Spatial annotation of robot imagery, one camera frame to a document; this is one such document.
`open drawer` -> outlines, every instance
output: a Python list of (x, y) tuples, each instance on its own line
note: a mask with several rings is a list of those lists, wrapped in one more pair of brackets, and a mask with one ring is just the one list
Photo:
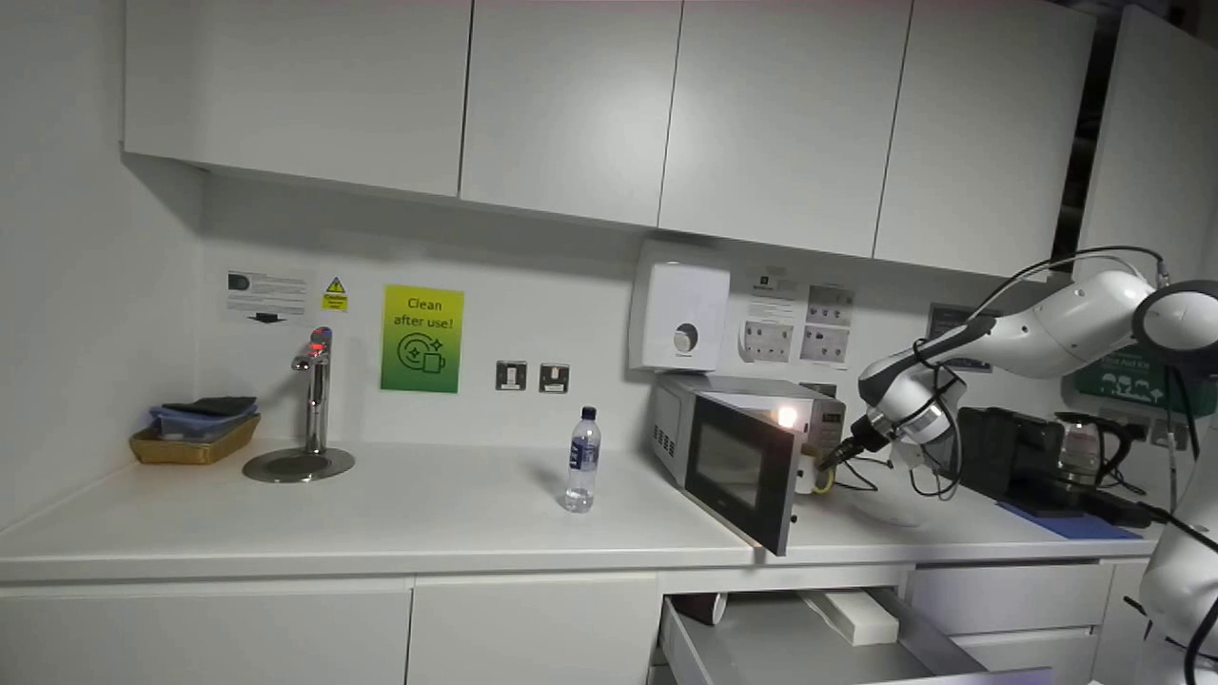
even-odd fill
[(984, 672), (892, 591), (870, 599), (897, 618), (897, 642), (852, 645), (798, 592), (738, 592), (716, 629), (667, 602), (661, 652), (678, 685), (1050, 685), (1050, 670)]

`white robot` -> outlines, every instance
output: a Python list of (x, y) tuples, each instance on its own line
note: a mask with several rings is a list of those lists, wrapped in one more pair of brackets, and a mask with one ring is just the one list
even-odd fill
[[(845, 465), (888, 441), (932, 445), (954, 432), (949, 361), (988, 361), (1023, 375), (1067, 375), (1125, 342), (1185, 365), (1218, 370), (1218, 283), (1180, 283), (1154, 288), (1134, 271), (1100, 271), (1029, 311), (975, 314), (914, 349), (875, 361), (860, 375), (866, 416), (822, 468)], [(1167, 685), (1218, 685), (1218, 455), (1200, 465), (1180, 512), (1161, 512), (1163, 534), (1140, 578), (1140, 606), (1154, 621), (1148, 663)]]

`upper cabinet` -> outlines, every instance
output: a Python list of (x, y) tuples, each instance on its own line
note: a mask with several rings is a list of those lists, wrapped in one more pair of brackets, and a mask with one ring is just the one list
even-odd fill
[(1053, 247), (1093, 19), (917, 0), (875, 260), (1013, 274)]
[(681, 0), (477, 5), (460, 198), (654, 223)]
[(1167, 271), (1206, 264), (1218, 229), (1218, 51), (1125, 10), (1115, 40), (1079, 242), (1147, 242)]
[(911, 0), (685, 0), (661, 229), (870, 253)]
[(126, 149), (458, 193), (467, 0), (130, 0)]

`wooden tray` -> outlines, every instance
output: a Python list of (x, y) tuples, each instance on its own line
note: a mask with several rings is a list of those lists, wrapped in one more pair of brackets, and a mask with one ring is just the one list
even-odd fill
[(130, 436), (130, 453), (142, 465), (215, 465), (228, 453), (243, 450), (255, 436), (257, 416), (237, 422), (233, 431), (209, 436), (209, 441), (166, 441), (157, 431), (142, 431)]

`poster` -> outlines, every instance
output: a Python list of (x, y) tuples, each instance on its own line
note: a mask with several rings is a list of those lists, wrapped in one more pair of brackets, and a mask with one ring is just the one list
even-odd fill
[(458, 390), (460, 325), (460, 288), (384, 285), (379, 389)]

